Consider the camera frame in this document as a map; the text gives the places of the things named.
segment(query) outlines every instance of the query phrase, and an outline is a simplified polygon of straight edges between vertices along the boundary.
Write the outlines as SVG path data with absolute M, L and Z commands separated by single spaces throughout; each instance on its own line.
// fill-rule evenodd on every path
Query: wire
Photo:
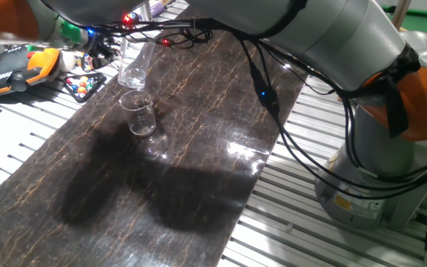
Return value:
M 318 162 L 316 162 L 314 159 L 312 159 L 303 149 L 301 149 L 300 146 L 298 146 L 297 143 L 293 140 L 293 138 L 289 135 L 289 133 L 284 129 L 283 125 L 279 122 L 278 113 L 279 113 L 279 106 L 277 109 L 271 109 L 271 103 L 268 101 L 272 101 L 271 99 L 264 100 L 260 97 L 260 94 L 264 95 L 264 90 L 272 90 L 274 94 L 276 92 L 274 89 L 272 89 L 271 86 L 271 80 L 268 73 L 268 68 L 266 66 L 265 57 L 262 52 L 262 49 L 265 49 L 270 56 L 276 60 L 278 63 L 280 63 L 282 66 L 285 66 L 284 62 L 289 62 L 293 65 L 296 65 L 297 67 L 303 69 L 307 74 L 313 75 L 321 79 L 326 84 L 330 85 L 332 87 L 332 90 L 330 90 L 327 93 L 320 93 L 314 90 L 298 73 L 293 71 L 291 68 L 287 67 L 293 74 L 295 74 L 302 82 L 304 82 L 310 89 L 312 89 L 314 92 L 321 94 L 321 95 L 328 95 L 333 92 L 337 92 L 339 96 L 342 98 L 342 103 L 344 105 L 344 111 L 345 111 L 345 118 L 346 118 L 346 131 L 345 131 L 345 146 L 348 158 L 351 160 L 352 164 L 356 168 L 363 168 L 362 163 L 360 162 L 357 152 L 354 146 L 354 114 L 351 107 L 351 104 L 349 102 L 349 99 L 345 94 L 345 91 L 342 91 L 335 83 L 333 83 L 328 78 L 324 77 L 321 73 L 317 72 L 316 70 L 310 68 L 305 63 L 301 62 L 299 59 L 294 58 L 293 56 L 286 55 L 283 52 L 277 50 L 276 48 L 270 46 L 269 44 L 266 44 L 262 42 L 261 40 L 255 39 L 253 36 L 248 35 L 247 33 L 243 33 L 239 30 L 233 29 L 225 24 L 222 24 L 221 22 L 217 22 L 213 19 L 186 19 L 186 20 L 179 20 L 179 21 L 166 21 L 166 22 L 140 22 L 138 25 L 142 27 L 134 27 L 134 28 L 126 28 L 123 26 L 120 22 L 114 22 L 112 24 L 107 25 L 99 25 L 96 26 L 96 29 L 99 29 L 104 34 L 111 34 L 114 36 L 124 37 L 129 36 L 132 33 L 142 33 L 143 31 L 152 31 L 152 30 L 166 30 L 166 29 L 177 29 L 179 30 L 178 33 L 171 33 L 166 36 L 160 36 L 159 38 L 154 39 L 153 41 L 157 44 L 161 45 L 167 45 L 169 47 L 174 47 L 178 45 L 183 45 L 190 43 L 189 45 L 178 47 L 180 49 L 188 49 L 192 48 L 196 44 L 204 44 L 210 41 L 213 38 L 212 30 L 226 30 L 231 32 L 235 35 L 235 37 L 239 40 L 240 44 L 242 45 L 243 50 L 245 51 L 245 55 L 247 56 L 247 59 L 250 63 L 250 69 L 251 69 L 251 75 L 254 79 L 254 85 L 256 93 L 258 94 L 260 101 L 262 102 L 262 105 L 267 107 L 268 111 L 271 113 L 272 117 L 274 118 L 275 122 L 277 123 L 277 126 L 279 128 L 279 132 L 281 134 L 282 140 L 288 149 L 289 153 L 295 158 L 296 161 L 298 161 L 307 171 L 309 171 L 312 175 L 314 175 L 317 179 L 323 181 L 325 184 L 331 186 L 335 190 L 347 194 L 352 197 L 356 197 L 359 199 L 367 199 L 367 200 L 381 200 L 385 198 L 390 197 L 396 197 L 401 194 L 405 194 L 406 192 L 412 191 L 415 188 L 420 187 L 421 185 L 424 185 L 427 183 L 427 166 L 426 168 L 422 167 L 416 171 L 412 171 L 409 174 L 404 174 L 398 177 L 377 177 L 378 180 L 383 181 L 386 179 L 389 179 L 391 182 L 400 183 L 400 185 L 397 186 L 388 186 L 388 187 L 371 187 L 363 184 L 358 184 L 355 182 L 352 182 L 346 178 L 343 178 L 334 172 L 328 170 Z M 199 30 L 199 33 L 193 33 L 192 30 Z M 174 36 L 181 36 L 181 39 L 179 41 L 172 41 L 172 38 Z M 262 61 L 262 66 L 264 70 L 264 74 L 266 77 L 266 82 L 264 82 L 264 79 L 262 78 L 261 72 L 257 69 L 255 66 L 253 59 L 251 58 L 248 49 L 245 45 L 245 41 L 251 42 L 259 51 L 259 56 Z M 311 168 L 309 168 L 304 162 L 302 162 L 292 151 L 291 147 L 288 144 L 291 142 L 293 146 L 308 160 L 310 160 L 315 166 L 317 166 L 321 171 L 324 171 L 327 175 L 338 179 L 341 182 L 347 183 L 351 186 L 354 186 L 356 188 L 363 188 L 367 190 L 373 190 L 373 191 L 398 191 L 393 194 L 385 195 L 385 196 L 378 196 L 378 197 L 363 197 L 358 195 L 353 195 L 348 193 L 347 191 L 342 190 L 341 188 L 338 188 L 333 183 L 327 181 L 326 179 L 323 179 L 318 173 L 314 172 Z M 407 179 L 404 180 L 406 177 L 410 177 L 411 175 L 418 174 L 419 172 L 424 171 L 416 178 L 413 179 Z

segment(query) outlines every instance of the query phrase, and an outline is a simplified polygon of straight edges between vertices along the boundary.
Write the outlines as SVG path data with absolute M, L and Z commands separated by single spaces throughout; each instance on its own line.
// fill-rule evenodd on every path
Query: black cable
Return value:
M 282 66 L 285 66 L 286 65 L 286 63 L 284 63 L 284 62 L 281 62 L 270 50 L 268 50 L 267 48 L 265 48 L 265 50 L 266 50 L 266 52 L 268 52 L 269 54 L 270 54 L 270 56 L 276 61 L 276 62 L 278 62 L 280 65 L 282 65 Z M 312 86 L 310 86 L 296 71 L 294 71 L 294 70 L 292 70 L 292 69 L 290 69 L 289 67 L 287 67 L 287 69 L 289 70 L 289 71 L 291 71 L 301 82 L 303 82 L 307 87 L 309 87 L 309 89 L 311 89 L 313 92 L 315 92 L 315 93 L 317 93 L 317 94 L 319 94 L 319 95 L 321 95 L 321 96 L 327 96 L 327 95 L 330 95 L 330 94 L 332 94 L 333 92 L 335 92 L 335 90 L 334 89 L 332 89 L 332 90 L 330 90 L 329 92 L 327 92 L 327 93 L 320 93 L 320 92 L 318 92 L 318 91 L 316 91 L 316 89 L 314 89 L 314 88 L 312 88 Z
M 354 164 L 357 167 L 363 167 L 363 164 L 361 163 L 358 155 L 357 155 L 357 150 L 355 149 L 355 120 L 354 120 L 354 112 L 352 111 L 352 107 L 350 105 L 350 102 L 348 99 L 342 99 L 342 103 L 344 105 L 345 108 L 345 113 L 348 113 L 348 115 L 350 116 L 350 131 L 345 130 L 345 136 L 350 136 L 350 146 L 351 146 L 351 155 L 349 154 L 348 157 L 350 158 L 351 161 L 354 161 Z
M 243 47 L 243 50 L 245 51 L 245 53 L 246 53 L 246 55 L 247 55 L 247 58 L 248 58 L 248 61 L 249 62 L 252 62 L 252 59 L 251 59 L 251 57 L 250 57 L 250 55 L 249 55 L 249 53 L 248 53 L 248 50 L 246 49 L 246 46 L 245 46 L 245 44 L 244 44 L 244 42 L 243 42 L 243 40 L 240 40 L 240 43 L 242 44 L 242 47 Z M 262 54 L 262 53 L 260 53 L 259 54 L 260 55 L 260 57 L 262 58 L 262 62 L 263 62 L 263 65 L 264 66 L 266 66 L 266 64 L 265 64 L 265 59 L 264 59 L 264 55 Z M 268 76 L 268 69 L 265 67 L 265 75 L 266 76 Z M 351 146 L 350 146 L 350 141 L 352 141 L 352 142 L 354 142 L 354 140 L 349 140 L 349 135 L 348 135 L 348 123 L 349 123 L 349 118 L 348 118 L 348 116 L 350 115 L 351 116 L 351 118 L 353 119 L 353 111 L 352 111 L 352 109 L 351 109 L 351 106 L 350 106 L 350 102 L 348 102 L 348 99 L 346 99 L 345 100 L 345 102 L 343 102 L 343 104 L 344 104 L 344 110 L 345 110 L 345 146 L 346 146 L 346 150 L 347 150 L 347 154 L 348 154 L 348 156 L 349 156 L 349 158 L 350 158 L 350 160 L 351 160 L 351 162 L 354 164 L 354 166 L 356 167 L 356 168 L 358 168 L 358 167 L 362 167 L 362 166 L 360 166 L 361 165 L 361 163 L 360 163 L 360 165 L 359 165 L 359 163 L 358 162 L 360 162 L 359 160 L 358 160 L 358 156 L 357 156 L 357 153 L 356 153 L 356 151 L 354 150 L 355 149 L 355 147 L 353 148 L 353 149 L 351 149 Z M 315 161 L 314 159 L 312 159 L 303 149 L 301 149 L 301 147 L 300 146 L 298 146 L 298 144 L 297 143 L 295 143 L 295 141 L 292 139 L 292 137 L 289 135 L 289 133 L 286 131 L 286 129 L 284 129 L 284 127 L 282 126 L 282 125 L 280 125 L 279 126 L 280 127 L 280 130 L 281 131 L 283 131 L 283 132 L 285 132 L 285 135 L 290 139 L 290 141 L 291 141 L 291 143 L 293 144 L 293 146 L 303 155 L 303 156 L 305 156 L 307 159 L 309 159 L 312 163 L 314 163 L 319 169 L 321 169 L 322 171 L 324 171 L 324 172 L 326 172 L 328 175 L 331 175 L 331 176 L 333 176 L 334 178 L 336 178 L 336 179 L 338 179 L 338 180 L 340 180 L 341 182 L 346 182 L 346 183 L 348 183 L 349 185 L 353 185 L 353 186 L 355 186 L 355 187 L 358 187 L 358 188 L 363 188 L 363 189 L 367 189 L 367 190 L 375 190 L 375 191 L 396 191 L 396 190 L 399 190 L 399 189 L 404 189 L 404 188 L 409 188 L 409 187 L 411 187 L 411 186 L 413 186 L 413 185 L 416 185 L 416 184 L 418 184 L 420 181 L 422 181 L 422 180 L 425 180 L 426 179 L 426 177 L 425 178 L 420 178 L 420 179 L 418 179 L 418 180 L 416 180 L 416 181 L 412 181 L 412 182 L 410 182 L 410 183 L 406 183 L 406 184 L 402 184 L 402 185 L 397 185 L 397 186 L 391 186 L 391 187 L 388 187 L 388 188 L 383 188 L 383 187 L 371 187 L 371 186 L 367 186 L 367 185 L 362 185 L 362 184 L 358 184 L 358 183 L 355 183 L 355 182 L 352 182 L 352 181 L 349 181 L 349 180 L 347 180 L 347 179 L 345 179 L 345 178 L 343 178 L 343 177 L 341 177 L 341 176 L 339 176 L 339 175 L 337 175 L 337 174 L 335 174 L 334 172 L 332 172 L 332 171 L 330 171 L 330 170 L 328 170 L 327 168 L 325 168 L 324 166 L 322 166 L 321 164 L 319 164 L 317 161 Z
M 312 169 L 309 168 L 309 166 L 307 166 L 303 161 L 301 161 L 296 154 L 294 154 L 294 152 L 291 150 L 291 148 L 289 147 L 289 144 L 287 143 L 286 138 L 284 137 L 285 133 L 284 132 L 280 132 L 281 137 L 283 142 L 285 143 L 286 149 L 288 149 L 289 153 L 293 156 L 293 158 L 295 158 L 296 161 L 298 161 L 298 163 L 304 167 L 309 173 L 311 173 L 313 176 L 315 176 L 318 180 L 320 180 L 321 182 L 324 182 L 326 185 L 332 187 L 334 190 L 339 191 L 340 193 L 346 194 L 350 197 L 354 197 L 360 200 L 386 200 L 386 199 L 390 199 L 393 197 L 398 197 L 402 194 L 406 194 L 410 191 L 413 191 L 416 188 L 419 188 L 421 185 L 424 185 L 427 183 L 427 180 L 423 180 L 420 183 L 417 183 L 416 185 L 411 186 L 410 188 L 407 188 L 405 190 L 402 191 L 398 191 L 396 193 L 393 194 L 389 194 L 389 195 L 385 195 L 385 196 L 380 196 L 380 197 L 364 197 L 361 195 L 356 195 L 356 194 L 351 194 L 348 191 L 342 190 L 341 188 L 337 187 L 336 185 L 334 185 L 333 183 L 329 182 L 328 180 L 322 178 L 319 174 L 315 173 Z
M 289 55 L 285 55 L 284 53 L 278 51 L 276 48 L 270 46 L 269 44 L 266 44 L 260 40 L 254 39 L 254 37 L 249 36 L 247 33 L 243 33 L 241 31 L 235 30 L 227 25 L 224 25 L 220 22 L 217 22 L 213 19 L 196 19 L 196 20 L 183 20 L 183 21 L 167 21 L 167 22 L 143 22 L 140 23 L 143 24 L 144 27 L 141 28 L 136 28 L 136 29 L 123 29 L 121 28 L 119 25 L 113 24 L 113 25 L 107 25 L 107 26 L 102 26 L 99 29 L 103 30 L 105 32 L 108 31 L 112 31 L 111 33 L 115 33 L 117 36 L 126 36 L 135 32 L 142 32 L 142 31 L 149 31 L 149 30 L 164 30 L 164 29 L 169 29 L 169 28 L 177 28 L 179 29 L 179 33 L 175 33 L 175 35 L 181 35 L 183 36 L 185 39 L 179 42 L 173 42 L 172 45 L 179 45 L 179 44 L 184 44 L 186 42 L 191 42 L 191 45 L 186 47 L 186 48 L 190 48 L 193 47 L 194 44 L 202 44 L 202 43 L 206 43 L 208 42 L 211 37 L 211 31 L 212 30 L 227 30 L 230 31 L 231 33 L 233 33 L 235 35 L 235 37 L 238 38 L 238 40 L 240 41 L 240 44 L 242 45 L 243 50 L 245 51 L 245 54 L 247 56 L 247 59 L 250 63 L 250 68 L 251 68 L 251 73 L 252 73 L 252 78 L 254 79 L 254 84 L 255 84 L 255 90 L 256 93 L 259 94 L 259 92 L 262 92 L 263 90 L 272 90 L 275 94 L 276 92 L 271 88 L 271 81 L 269 80 L 269 74 L 268 74 L 268 70 L 265 64 L 265 59 L 264 59 L 264 55 L 262 55 L 262 50 L 259 46 L 263 47 L 264 49 L 266 49 L 266 51 L 280 64 L 284 65 L 284 63 L 282 63 L 277 57 L 281 58 L 282 60 L 285 60 L 287 62 L 290 62 L 293 65 L 299 66 L 300 68 L 302 68 L 303 70 L 305 70 L 305 72 L 307 74 L 310 74 L 312 76 L 316 76 L 319 79 L 321 79 L 323 82 L 325 82 L 326 84 L 330 85 L 333 89 L 331 91 L 329 91 L 326 94 L 330 94 L 333 93 L 334 91 L 336 91 L 339 96 L 341 95 L 342 90 L 335 85 L 332 81 L 328 80 L 326 77 L 324 77 L 321 73 L 317 72 L 316 70 L 310 69 L 306 64 L 304 64 L 303 62 L 301 62 L 299 59 L 294 58 L 293 56 L 289 56 Z M 201 30 L 201 33 L 199 34 L 192 34 L 192 32 L 190 32 L 191 28 L 196 28 L 197 30 Z M 259 70 L 257 69 L 257 67 L 254 65 L 253 63 L 253 59 L 251 58 L 251 56 L 248 53 L 248 49 L 245 46 L 245 43 L 243 40 L 248 40 L 250 42 L 252 42 L 256 48 L 259 49 L 259 54 L 260 57 L 262 59 L 262 64 L 263 64 L 263 69 L 265 71 L 265 76 L 267 77 L 268 80 L 268 84 L 266 84 L 264 82 L 264 79 L 261 77 L 261 73 L 259 72 Z M 300 78 L 302 81 L 304 81 L 297 73 L 295 73 L 294 71 L 292 71 L 292 69 L 289 68 L 289 70 L 291 72 L 293 72 L 296 76 L 298 76 L 298 78 Z M 279 122 L 279 120 L 277 119 L 277 114 L 279 113 L 279 106 L 277 107 L 277 109 L 271 109 L 268 108 L 268 103 L 265 102 L 265 100 L 261 100 L 260 97 L 260 101 L 262 102 L 262 105 L 266 106 L 268 111 L 270 111 L 271 115 L 273 117 L 276 116 L 275 120 L 277 120 L 277 123 Z M 345 108 L 345 114 L 348 117 L 350 115 L 350 118 L 347 119 L 347 124 L 348 121 L 350 120 L 351 123 L 351 127 L 354 127 L 354 116 L 353 116 L 353 111 L 350 107 L 350 103 L 348 102 L 348 99 L 346 99 L 345 97 L 342 98 L 342 101 L 344 102 L 344 108 Z M 291 138 L 291 136 L 289 135 L 289 133 L 284 129 L 284 127 L 278 123 L 278 127 L 279 127 L 279 131 L 282 134 L 282 138 L 283 141 L 285 142 L 286 147 L 288 148 L 289 152 L 291 153 L 291 155 L 293 155 L 293 157 L 300 162 L 300 160 L 294 155 L 293 151 L 291 150 L 291 148 L 289 147 L 287 140 L 285 138 L 285 136 L 288 137 L 288 139 L 291 141 L 291 143 L 296 147 L 296 149 L 303 154 L 306 158 L 308 158 L 309 160 L 311 160 L 312 163 L 314 163 L 317 167 L 319 167 L 322 171 L 326 172 L 328 175 L 331 175 L 332 177 L 348 183 L 349 185 L 353 185 L 357 188 L 364 188 L 364 189 L 368 189 L 368 190 L 374 190 L 374 191 L 397 191 L 399 189 L 404 189 L 402 191 L 399 191 L 395 194 L 391 194 L 388 196 L 383 196 L 383 197 L 361 197 L 361 196 L 354 196 L 352 194 L 347 194 L 348 192 L 344 192 L 342 190 L 340 190 L 340 188 L 334 187 L 334 189 L 341 191 L 344 194 L 347 195 L 351 195 L 353 197 L 357 197 L 360 199 L 370 199 L 370 200 L 380 200 L 383 198 L 389 198 L 389 197 L 395 197 L 398 196 L 400 194 L 404 194 L 408 191 L 411 191 L 421 185 L 423 185 L 424 183 L 427 182 L 427 174 L 423 174 L 422 177 L 420 177 L 419 179 L 412 179 L 411 181 L 396 181 L 398 183 L 405 183 L 402 185 L 398 185 L 398 186 L 394 186 L 394 187 L 390 187 L 390 188 L 376 188 L 376 187 L 369 187 L 366 185 L 361 185 L 361 184 L 356 184 L 352 181 L 349 181 L 347 179 L 344 179 L 332 172 L 330 172 L 328 169 L 324 168 L 321 164 L 319 164 L 318 162 L 315 162 L 314 159 L 312 159 L 309 155 L 307 155 L 306 152 L 304 152 L 304 150 L 302 150 L 297 143 L 295 143 L 295 141 Z M 351 141 L 354 139 L 354 132 L 352 132 L 352 135 L 350 135 Z M 354 142 L 351 142 L 351 147 L 348 149 L 348 155 L 350 156 L 350 158 L 352 159 L 352 162 L 356 162 L 356 165 L 359 165 L 358 162 L 360 162 L 358 160 L 357 157 L 357 153 L 355 151 L 355 147 L 354 147 Z M 323 182 L 325 182 L 326 184 L 328 184 L 329 186 L 332 186 L 331 183 L 325 181 L 322 179 L 322 177 L 320 177 L 318 174 L 314 173 L 314 171 L 312 171 L 306 164 L 304 164 L 304 162 L 302 162 L 303 167 L 306 168 L 306 170 L 308 170 L 311 174 L 313 174 L 316 178 L 321 179 Z M 416 174 L 418 171 L 420 170 L 424 170 L 426 171 L 427 168 L 420 168 L 416 171 L 411 172 L 410 174 L 406 174 L 406 175 L 402 175 L 399 177 L 391 177 L 393 180 L 397 179 L 397 178 L 404 178 L 404 177 L 409 177 L 412 174 Z M 389 177 L 379 177 L 379 179 L 388 179 Z

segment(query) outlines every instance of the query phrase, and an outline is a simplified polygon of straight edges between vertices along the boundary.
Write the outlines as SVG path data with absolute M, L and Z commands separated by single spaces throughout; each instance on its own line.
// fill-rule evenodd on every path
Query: white label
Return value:
M 364 193 L 359 192 L 346 184 L 340 185 L 340 189 L 348 191 L 350 194 L 368 197 L 367 195 L 364 195 Z M 337 195 L 334 198 L 334 203 L 339 207 L 357 216 L 370 219 L 376 219 L 378 217 L 383 206 L 383 202 L 384 200 L 361 200 L 340 192 L 337 192 Z

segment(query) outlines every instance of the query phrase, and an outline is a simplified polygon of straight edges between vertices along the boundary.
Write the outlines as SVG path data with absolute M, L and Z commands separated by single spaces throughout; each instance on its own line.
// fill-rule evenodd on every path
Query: green object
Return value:
M 62 25 L 60 26 L 60 34 L 69 38 L 73 43 L 82 43 L 82 33 L 80 28 L 70 22 L 62 22 Z
M 394 8 L 390 6 L 382 6 L 386 15 L 392 19 Z M 427 33 L 427 11 L 410 9 L 406 12 L 405 20 L 402 26 L 406 30 L 416 30 Z

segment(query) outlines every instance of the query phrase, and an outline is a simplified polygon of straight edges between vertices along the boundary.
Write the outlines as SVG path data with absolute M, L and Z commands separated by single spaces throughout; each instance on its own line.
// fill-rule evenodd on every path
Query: small toy pieces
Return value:
M 79 93 L 87 93 L 87 89 L 86 89 L 86 88 L 84 88 L 84 87 L 80 87 L 77 91 L 78 91 Z
M 101 73 L 71 76 L 65 79 L 64 86 L 73 98 L 81 103 L 89 99 L 105 80 L 106 77 Z

